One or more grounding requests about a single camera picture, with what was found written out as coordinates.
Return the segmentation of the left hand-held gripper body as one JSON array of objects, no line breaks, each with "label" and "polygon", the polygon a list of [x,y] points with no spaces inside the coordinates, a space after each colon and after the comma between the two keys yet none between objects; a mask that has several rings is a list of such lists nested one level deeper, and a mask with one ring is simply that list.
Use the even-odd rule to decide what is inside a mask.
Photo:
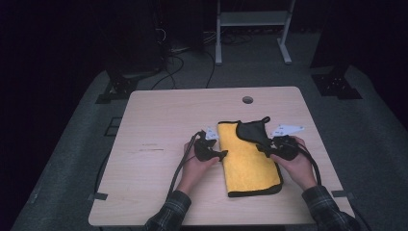
[{"label": "left hand-held gripper body", "polygon": [[194,153],[196,158],[200,162],[206,162],[211,159],[211,152],[214,150],[213,147],[216,144],[216,140],[207,140],[206,139],[206,132],[201,130],[198,132],[199,138],[194,142]]}]

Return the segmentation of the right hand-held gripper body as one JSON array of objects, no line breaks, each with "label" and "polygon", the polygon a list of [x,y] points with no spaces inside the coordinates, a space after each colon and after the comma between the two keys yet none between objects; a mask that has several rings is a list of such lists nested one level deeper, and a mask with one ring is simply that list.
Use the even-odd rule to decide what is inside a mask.
[{"label": "right hand-held gripper body", "polygon": [[284,160],[293,160],[299,152],[299,146],[296,139],[292,138],[292,135],[303,130],[303,126],[279,124],[271,133],[272,153]]}]

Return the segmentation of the yellow towel with black edge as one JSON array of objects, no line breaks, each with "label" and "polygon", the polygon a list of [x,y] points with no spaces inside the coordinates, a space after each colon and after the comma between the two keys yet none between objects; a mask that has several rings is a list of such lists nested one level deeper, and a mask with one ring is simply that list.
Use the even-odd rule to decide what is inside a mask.
[{"label": "yellow towel with black edge", "polygon": [[266,124],[270,117],[250,122],[221,121],[217,125],[219,147],[227,150],[222,160],[229,197],[276,194],[282,190],[279,166],[258,148],[270,144]]}]

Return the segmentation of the person's left hand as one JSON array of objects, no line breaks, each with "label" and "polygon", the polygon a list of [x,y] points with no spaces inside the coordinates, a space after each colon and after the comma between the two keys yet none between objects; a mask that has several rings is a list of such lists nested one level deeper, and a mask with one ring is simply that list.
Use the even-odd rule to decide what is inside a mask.
[{"label": "person's left hand", "polygon": [[199,161],[195,157],[194,149],[191,148],[188,154],[188,160],[183,164],[181,180],[176,187],[176,190],[186,195],[190,195],[207,170],[218,162],[219,157],[214,157],[205,162]]}]

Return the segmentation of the person's right hand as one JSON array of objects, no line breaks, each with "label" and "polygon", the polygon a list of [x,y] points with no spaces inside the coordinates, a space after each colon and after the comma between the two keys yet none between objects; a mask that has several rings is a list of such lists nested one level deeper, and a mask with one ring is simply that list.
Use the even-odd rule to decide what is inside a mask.
[{"label": "person's right hand", "polygon": [[291,161],[285,160],[274,154],[271,154],[270,158],[283,167],[303,191],[307,191],[318,184],[313,172],[312,164],[302,153],[299,153]]}]

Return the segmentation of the black stand base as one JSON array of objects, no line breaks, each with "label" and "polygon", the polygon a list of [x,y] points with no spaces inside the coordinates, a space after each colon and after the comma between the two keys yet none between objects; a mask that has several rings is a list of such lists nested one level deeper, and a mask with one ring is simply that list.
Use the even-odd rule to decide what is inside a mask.
[{"label": "black stand base", "polygon": [[109,83],[104,92],[99,94],[96,104],[109,104],[113,100],[128,99],[137,89],[139,81],[158,74],[159,67],[124,66],[120,64],[105,64]]},{"label": "black stand base", "polygon": [[322,96],[336,96],[341,100],[361,99],[357,89],[345,79],[348,64],[337,64],[326,74],[314,74],[312,79]]}]

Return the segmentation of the floor outlet plate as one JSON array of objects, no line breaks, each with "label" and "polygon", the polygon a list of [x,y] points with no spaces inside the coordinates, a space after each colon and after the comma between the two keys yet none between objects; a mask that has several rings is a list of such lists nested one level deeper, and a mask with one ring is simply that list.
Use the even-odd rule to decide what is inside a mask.
[{"label": "floor outlet plate", "polygon": [[105,130],[104,136],[115,137],[120,127],[121,120],[122,120],[121,116],[112,117],[108,127]]}]

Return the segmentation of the white metal stand frame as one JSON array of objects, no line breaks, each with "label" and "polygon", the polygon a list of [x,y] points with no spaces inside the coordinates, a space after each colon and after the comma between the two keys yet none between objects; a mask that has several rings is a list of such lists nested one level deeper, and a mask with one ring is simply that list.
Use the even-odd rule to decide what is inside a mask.
[{"label": "white metal stand frame", "polygon": [[223,27],[256,27],[256,26],[282,26],[283,32],[277,39],[277,44],[285,64],[291,64],[292,58],[286,46],[286,39],[293,17],[296,0],[290,0],[289,7],[284,11],[269,12],[223,12],[220,0],[217,0],[217,26],[215,64],[222,64],[221,29]]}]

